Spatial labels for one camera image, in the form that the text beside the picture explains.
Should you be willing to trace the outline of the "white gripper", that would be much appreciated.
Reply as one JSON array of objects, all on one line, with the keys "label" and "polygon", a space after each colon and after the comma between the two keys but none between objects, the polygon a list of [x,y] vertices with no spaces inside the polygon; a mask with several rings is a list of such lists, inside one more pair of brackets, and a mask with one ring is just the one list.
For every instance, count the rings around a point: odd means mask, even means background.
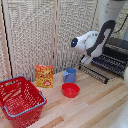
[{"label": "white gripper", "polygon": [[84,56],[82,59],[81,59],[81,62],[88,65],[90,64],[92,61],[92,57],[89,57],[89,56]]}]

